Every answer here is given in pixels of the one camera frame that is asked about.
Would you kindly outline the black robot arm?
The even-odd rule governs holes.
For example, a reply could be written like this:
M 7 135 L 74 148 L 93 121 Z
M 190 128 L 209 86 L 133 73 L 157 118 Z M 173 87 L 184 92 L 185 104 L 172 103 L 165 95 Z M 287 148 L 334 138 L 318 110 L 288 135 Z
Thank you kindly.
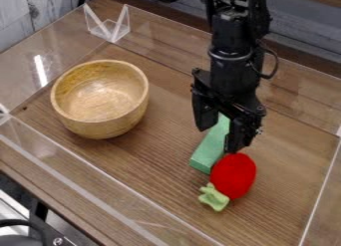
M 231 120 L 224 151 L 251 146 L 263 126 L 267 108 L 257 97 L 269 33 L 267 0 L 205 0 L 212 29 L 211 67 L 192 70 L 192 106 L 196 126 L 207 130 L 220 116 Z

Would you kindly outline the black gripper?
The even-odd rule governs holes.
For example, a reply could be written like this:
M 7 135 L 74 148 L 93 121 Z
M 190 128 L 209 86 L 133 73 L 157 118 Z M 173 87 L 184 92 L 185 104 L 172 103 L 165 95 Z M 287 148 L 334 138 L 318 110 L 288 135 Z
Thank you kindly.
M 192 106 L 200 131 L 219 122 L 219 114 L 232 119 L 225 137 L 225 152 L 237 153 L 251 146 L 259 135 L 267 109 L 257 97 L 261 81 L 264 51 L 251 49 L 245 53 L 225 53 L 211 49 L 208 70 L 192 70 Z

